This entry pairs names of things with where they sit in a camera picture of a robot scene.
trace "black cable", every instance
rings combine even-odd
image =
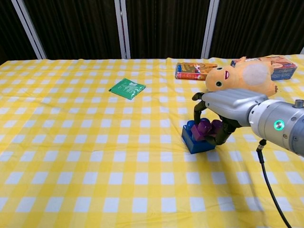
[[[261,163],[261,166],[262,166],[262,170],[263,170],[263,175],[264,175],[264,178],[265,178],[265,182],[266,182],[266,185],[268,187],[268,190],[269,190],[269,193],[271,195],[271,198],[272,200],[274,201],[275,203],[275,207],[277,209],[277,211],[279,212],[282,220],[284,221],[285,225],[288,227],[288,228],[292,228],[291,225],[288,223],[287,219],[285,218],[279,204],[277,203],[276,201],[276,197],[271,189],[271,186],[270,186],[270,183],[269,183],[269,180],[268,180],[268,177],[267,177],[267,173],[266,173],[266,170],[265,170],[265,166],[264,166],[264,159],[263,159],[263,154],[262,154],[262,149],[263,147],[266,145],[266,140],[265,139],[262,139],[260,141],[260,144],[259,146],[257,147],[256,149],[256,152],[257,152],[257,155],[258,155],[258,158],[260,160],[260,163]]]

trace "yellow gingham tablecloth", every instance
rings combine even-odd
[[[272,98],[293,102],[304,98],[304,55],[287,58],[298,69]],[[205,83],[175,79],[178,61],[201,60],[0,66],[0,227],[284,227],[250,128],[188,152],[181,130]],[[110,93],[124,77],[147,87],[131,101]],[[304,227],[304,159],[272,143],[264,157],[285,216]]]

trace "green packet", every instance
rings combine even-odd
[[[124,78],[119,83],[114,85],[111,89],[109,89],[109,91],[132,100],[133,97],[138,95],[145,87],[146,85],[137,84],[130,81],[129,79]]]

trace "food box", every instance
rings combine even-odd
[[[177,63],[175,78],[206,80],[208,72],[217,66],[212,63]]]
[[[271,75],[271,80],[273,81],[290,79],[297,68],[296,64],[290,62],[284,56],[248,58],[245,61],[251,61],[251,60],[272,61],[274,72]],[[230,65],[235,67],[236,63],[239,61],[240,59],[233,59]]]

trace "yellow plush toy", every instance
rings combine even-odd
[[[212,69],[206,78],[208,91],[243,88],[267,96],[274,95],[277,92],[277,86],[271,81],[271,74],[274,71],[272,63],[245,60],[246,57],[242,57],[235,67],[224,66]]]

